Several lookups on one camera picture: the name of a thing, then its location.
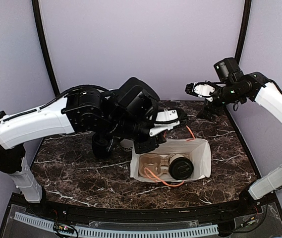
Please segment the stack of white paper cups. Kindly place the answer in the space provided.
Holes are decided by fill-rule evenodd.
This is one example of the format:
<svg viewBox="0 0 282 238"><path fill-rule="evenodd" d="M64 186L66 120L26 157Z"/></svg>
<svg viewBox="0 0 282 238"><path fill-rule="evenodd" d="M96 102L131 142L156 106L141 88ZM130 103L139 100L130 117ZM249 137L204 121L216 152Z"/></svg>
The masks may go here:
<svg viewBox="0 0 282 238"><path fill-rule="evenodd" d="M131 152L132 149L133 149L134 142L132 140L129 140L129 139L123 139L120 142L120 145L121 145L121 148L122 148L123 151Z"/></svg>

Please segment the brown cardboard cup carrier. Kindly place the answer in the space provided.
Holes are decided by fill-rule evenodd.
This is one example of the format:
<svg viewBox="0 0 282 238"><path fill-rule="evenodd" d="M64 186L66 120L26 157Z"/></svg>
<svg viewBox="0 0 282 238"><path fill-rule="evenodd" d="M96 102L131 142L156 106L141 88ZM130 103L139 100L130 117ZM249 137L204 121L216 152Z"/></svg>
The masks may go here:
<svg viewBox="0 0 282 238"><path fill-rule="evenodd" d="M151 173L157 177L169 173L169 158L162 157L158 154L144 154L139 157L138 173L140 176L147 178L149 175L154 178Z"/></svg>

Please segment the printed paper takeout bag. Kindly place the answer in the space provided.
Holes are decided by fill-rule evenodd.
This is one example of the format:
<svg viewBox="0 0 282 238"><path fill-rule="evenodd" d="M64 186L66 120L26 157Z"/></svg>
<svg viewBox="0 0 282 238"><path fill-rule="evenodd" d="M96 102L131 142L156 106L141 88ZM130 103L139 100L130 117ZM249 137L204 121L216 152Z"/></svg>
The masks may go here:
<svg viewBox="0 0 282 238"><path fill-rule="evenodd" d="M132 150L130 177L140 182L181 183L211 175L211 148L202 138L168 139L149 153Z"/></svg>

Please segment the stack of black cup lids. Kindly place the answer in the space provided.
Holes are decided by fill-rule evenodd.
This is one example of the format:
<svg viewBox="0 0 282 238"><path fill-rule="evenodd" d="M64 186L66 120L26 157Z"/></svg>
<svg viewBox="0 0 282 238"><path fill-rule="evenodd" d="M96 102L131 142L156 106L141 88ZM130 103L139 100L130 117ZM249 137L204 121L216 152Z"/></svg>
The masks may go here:
<svg viewBox="0 0 282 238"><path fill-rule="evenodd" d="M96 158L106 159L113 150L114 138L109 135L94 134L92 137L92 151Z"/></svg>

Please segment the single white paper cup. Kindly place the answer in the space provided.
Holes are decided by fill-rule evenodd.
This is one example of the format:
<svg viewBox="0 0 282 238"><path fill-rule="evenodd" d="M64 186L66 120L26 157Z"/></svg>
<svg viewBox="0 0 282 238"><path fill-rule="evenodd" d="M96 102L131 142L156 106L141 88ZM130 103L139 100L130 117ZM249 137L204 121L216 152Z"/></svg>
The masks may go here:
<svg viewBox="0 0 282 238"><path fill-rule="evenodd" d="M173 161L175 161L176 159L186 159L186 157L185 156L183 156L182 154L178 154L178 153L176 153L176 154L171 154L170 156L169 156L169 164L171 164Z"/></svg>

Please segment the single black cup lid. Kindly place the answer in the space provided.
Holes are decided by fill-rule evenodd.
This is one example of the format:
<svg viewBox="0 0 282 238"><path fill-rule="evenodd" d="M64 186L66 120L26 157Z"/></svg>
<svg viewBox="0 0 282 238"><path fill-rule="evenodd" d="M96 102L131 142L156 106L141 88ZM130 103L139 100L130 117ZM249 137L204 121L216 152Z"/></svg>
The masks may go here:
<svg viewBox="0 0 282 238"><path fill-rule="evenodd" d="M169 174L173 179L188 179L194 172L193 163L188 159L176 159L169 165Z"/></svg>

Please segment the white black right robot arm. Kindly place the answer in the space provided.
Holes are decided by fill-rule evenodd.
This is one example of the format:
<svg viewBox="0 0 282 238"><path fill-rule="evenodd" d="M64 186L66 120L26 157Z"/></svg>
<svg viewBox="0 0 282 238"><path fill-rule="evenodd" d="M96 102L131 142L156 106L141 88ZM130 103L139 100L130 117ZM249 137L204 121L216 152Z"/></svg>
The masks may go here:
<svg viewBox="0 0 282 238"><path fill-rule="evenodd" d="M203 100L202 119L214 120L229 106L245 108L246 112L234 118L246 134L261 175L243 189L236 202L235 211L246 215L254 201L282 189L282 92L276 82L259 72L242 75L236 82L189 83L184 91Z"/></svg>

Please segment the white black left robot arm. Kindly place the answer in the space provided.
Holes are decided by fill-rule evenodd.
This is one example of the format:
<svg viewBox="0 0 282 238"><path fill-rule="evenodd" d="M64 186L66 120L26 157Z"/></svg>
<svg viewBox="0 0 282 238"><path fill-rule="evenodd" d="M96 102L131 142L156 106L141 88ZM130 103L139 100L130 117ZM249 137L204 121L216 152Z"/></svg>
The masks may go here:
<svg viewBox="0 0 282 238"><path fill-rule="evenodd" d="M181 109L159 109L159 100L151 87L132 78L118 89L80 85L30 110L14 115L2 111L0 171L11 177L35 211L48 216L52 205L30 171L24 143L56 134L92 131L98 156L109 153L114 137L131 140L137 154L148 153L165 143L164 132L187 119Z"/></svg>

